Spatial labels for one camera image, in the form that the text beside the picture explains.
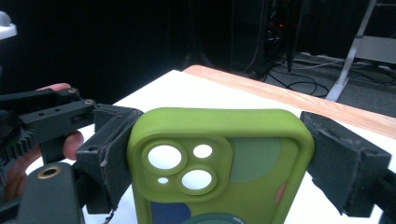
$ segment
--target phone case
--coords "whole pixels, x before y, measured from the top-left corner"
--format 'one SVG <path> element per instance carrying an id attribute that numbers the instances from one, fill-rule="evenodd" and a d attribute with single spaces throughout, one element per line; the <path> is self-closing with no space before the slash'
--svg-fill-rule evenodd
<path id="1" fill-rule="evenodd" d="M 151 110 L 127 149 L 138 223 L 283 223 L 313 153 L 285 110 Z"/>

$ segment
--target green phone case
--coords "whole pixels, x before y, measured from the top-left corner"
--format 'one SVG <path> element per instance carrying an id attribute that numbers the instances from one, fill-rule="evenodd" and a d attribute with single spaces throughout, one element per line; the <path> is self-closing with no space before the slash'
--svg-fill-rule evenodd
<path id="1" fill-rule="evenodd" d="M 127 152 L 138 223 L 283 223 L 313 153 L 285 110 L 151 110 Z"/>

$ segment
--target floor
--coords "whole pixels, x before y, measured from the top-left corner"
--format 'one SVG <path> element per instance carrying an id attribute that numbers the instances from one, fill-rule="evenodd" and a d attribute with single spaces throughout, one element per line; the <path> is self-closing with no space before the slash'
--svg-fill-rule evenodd
<path id="1" fill-rule="evenodd" d="M 261 81 L 325 98 L 339 77 L 342 66 L 342 59 L 298 53 L 290 72 L 285 60 L 279 59 Z M 338 103 L 396 118 L 395 70 L 386 65 L 376 67 L 372 66 L 372 62 L 359 61 L 352 65 L 348 77 Z"/>

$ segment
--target white table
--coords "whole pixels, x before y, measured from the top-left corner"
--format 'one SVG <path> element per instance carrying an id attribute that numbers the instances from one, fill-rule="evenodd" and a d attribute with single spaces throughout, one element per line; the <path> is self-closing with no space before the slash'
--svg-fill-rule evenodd
<path id="1" fill-rule="evenodd" d="M 236 90 L 222 84 L 182 73 L 169 72 L 133 92 L 116 105 L 129 106 L 147 112 L 153 108 L 200 107 L 200 108 L 282 108 L 297 117 L 301 109 L 274 100 L 260 97 L 245 91 Z M 348 129 L 363 136 L 386 151 L 395 154 L 396 140 L 392 137 L 366 131 L 345 123 Z M 92 126 L 82 129 L 86 138 L 93 134 Z M 392 160 L 390 169 L 396 171 L 396 161 Z M 378 223 L 381 210 L 375 208 L 371 218 L 340 216 L 324 194 L 312 184 L 306 175 L 295 201 L 290 209 L 286 223 Z M 87 215 L 87 223 L 103 223 L 107 215 Z M 122 197 L 120 207 L 111 223 L 137 223 L 134 213 L 134 198 L 131 189 Z"/>

